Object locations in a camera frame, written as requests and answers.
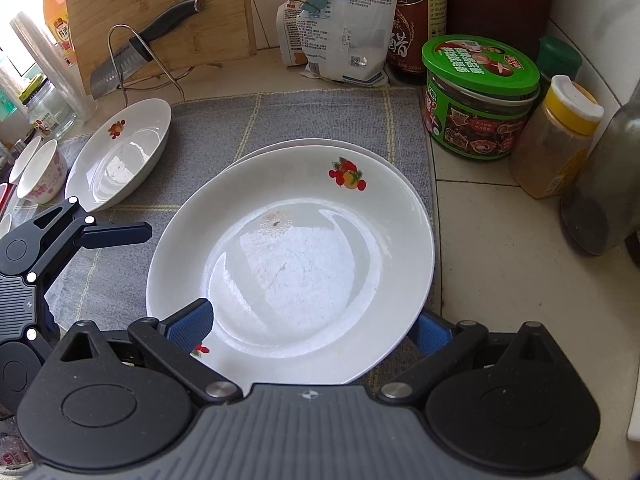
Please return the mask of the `white bowl pink flowers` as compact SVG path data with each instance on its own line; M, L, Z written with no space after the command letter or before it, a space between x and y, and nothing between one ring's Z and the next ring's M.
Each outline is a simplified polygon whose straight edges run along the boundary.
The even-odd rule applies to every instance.
M49 203L62 190L67 176L67 164L58 148L58 141L47 141L27 164L17 185L17 197L29 203Z

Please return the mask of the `white plate with fruit motif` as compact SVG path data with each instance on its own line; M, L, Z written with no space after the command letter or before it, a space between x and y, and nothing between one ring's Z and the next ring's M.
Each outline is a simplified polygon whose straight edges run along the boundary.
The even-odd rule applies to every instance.
M171 115L168 102L146 99L107 120L70 168L65 196L77 198L88 212L122 202L149 177L162 157Z

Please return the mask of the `white plate with fruit print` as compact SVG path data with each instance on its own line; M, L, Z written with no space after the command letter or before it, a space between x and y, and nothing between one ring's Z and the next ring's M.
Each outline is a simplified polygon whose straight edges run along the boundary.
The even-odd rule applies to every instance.
M146 281L156 318L205 298L202 362L248 390L347 384L405 338L433 284L418 192L352 148L258 154L197 190L164 229Z

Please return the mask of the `white bowl purple flowers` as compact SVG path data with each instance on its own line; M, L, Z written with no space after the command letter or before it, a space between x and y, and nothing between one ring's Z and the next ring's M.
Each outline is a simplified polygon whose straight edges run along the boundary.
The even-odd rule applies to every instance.
M20 156L18 156L17 160L14 162L14 166L9 175L9 184L17 185L18 180L20 180L20 177L25 171L29 162L40 149L41 144L42 136L36 134L32 138L32 140L29 141L29 144L24 147L24 150L21 151Z

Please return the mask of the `grey checked cloth mat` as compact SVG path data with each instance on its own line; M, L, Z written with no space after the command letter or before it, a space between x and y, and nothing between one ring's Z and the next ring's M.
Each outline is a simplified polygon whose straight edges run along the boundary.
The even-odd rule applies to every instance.
M352 148L396 168L418 192L434 227L431 147L410 89L302 91L203 100L172 112L168 144L157 166L126 200L103 211L119 223L145 221L153 234L134 246L82 250L48 293L56 322L90 320L122 330L149 315L146 281L155 248L180 207L224 170L252 156L294 145ZM408 334L355 380L370 386L418 362Z

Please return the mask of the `clear glass jar green lid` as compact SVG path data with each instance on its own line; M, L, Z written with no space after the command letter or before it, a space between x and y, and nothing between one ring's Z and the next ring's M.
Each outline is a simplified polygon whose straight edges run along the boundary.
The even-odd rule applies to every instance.
M62 139L73 128L76 112L49 79L39 74L20 94L29 123L46 138Z

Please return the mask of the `plastic wrap roll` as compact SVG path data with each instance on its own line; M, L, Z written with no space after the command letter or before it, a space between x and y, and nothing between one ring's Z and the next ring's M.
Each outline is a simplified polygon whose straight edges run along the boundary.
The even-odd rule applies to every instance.
M15 35L32 56L51 84L61 92L67 104L83 122L96 114L96 101L85 94L76 65L66 63L60 48L46 32L24 12L10 19Z

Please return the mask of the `yellow lidded seasoning jar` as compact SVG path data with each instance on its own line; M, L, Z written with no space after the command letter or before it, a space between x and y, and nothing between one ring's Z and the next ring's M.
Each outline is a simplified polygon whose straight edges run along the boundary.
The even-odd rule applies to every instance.
M530 196L559 195L587 158L604 108L569 76L555 75L512 150L514 180Z

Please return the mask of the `orange cooking oil bottle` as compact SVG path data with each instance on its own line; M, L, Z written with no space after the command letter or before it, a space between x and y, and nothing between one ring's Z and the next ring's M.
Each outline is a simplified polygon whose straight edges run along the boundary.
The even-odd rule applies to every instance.
M64 62L67 66L74 66L77 58L70 36L66 0L43 0L43 18L62 52Z

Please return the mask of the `bamboo cutting board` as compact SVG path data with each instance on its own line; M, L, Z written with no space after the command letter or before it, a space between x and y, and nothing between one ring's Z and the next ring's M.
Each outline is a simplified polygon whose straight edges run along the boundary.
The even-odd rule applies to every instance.
M82 84L132 32L142 32L163 12L186 0L66 0L70 36ZM250 0L198 0L201 11L151 42L170 70L248 58L256 53Z

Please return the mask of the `green lidded sauce jar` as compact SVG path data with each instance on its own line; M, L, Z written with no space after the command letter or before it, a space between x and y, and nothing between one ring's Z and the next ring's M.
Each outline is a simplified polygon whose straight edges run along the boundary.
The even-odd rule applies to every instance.
M476 160L510 154L540 91L540 73L502 42L446 35L422 48L423 121L446 150Z

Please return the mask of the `small white bag with clip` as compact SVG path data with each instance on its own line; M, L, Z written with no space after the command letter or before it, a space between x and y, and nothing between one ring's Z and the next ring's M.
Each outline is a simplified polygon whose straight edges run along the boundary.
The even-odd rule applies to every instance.
M286 67L307 64L302 40L296 25L297 17L305 0L285 0L277 10L276 29L282 62Z

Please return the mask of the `green cap bottle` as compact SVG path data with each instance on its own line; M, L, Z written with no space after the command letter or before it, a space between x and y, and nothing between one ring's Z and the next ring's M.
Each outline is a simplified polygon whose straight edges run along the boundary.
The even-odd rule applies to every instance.
M539 40L536 65L545 82L550 82L556 75L575 80L582 67L582 56L563 40L545 36Z

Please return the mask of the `white plastic food bag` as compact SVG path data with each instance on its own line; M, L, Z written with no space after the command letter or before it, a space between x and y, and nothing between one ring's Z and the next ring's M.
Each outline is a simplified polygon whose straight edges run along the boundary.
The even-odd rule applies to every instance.
M304 74L352 84L388 84L384 66L397 0L305 0L296 27Z

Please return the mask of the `dark soy sauce bottle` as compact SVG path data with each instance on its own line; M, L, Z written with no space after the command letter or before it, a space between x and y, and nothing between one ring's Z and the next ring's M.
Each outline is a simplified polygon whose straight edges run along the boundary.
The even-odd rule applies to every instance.
M397 0L387 67L403 84L423 86L422 48L446 32L447 0Z

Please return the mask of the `black handled kitchen knife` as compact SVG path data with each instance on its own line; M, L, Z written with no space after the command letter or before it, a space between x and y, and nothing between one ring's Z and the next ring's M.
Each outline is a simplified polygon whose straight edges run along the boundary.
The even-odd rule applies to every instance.
M141 32L131 32L126 44L113 51L111 33L107 34L108 59L90 75L89 88L93 99L102 98L117 88L122 88L125 80L146 64L156 60L151 42L168 35L182 22L205 9L204 0L180 1L147 24Z

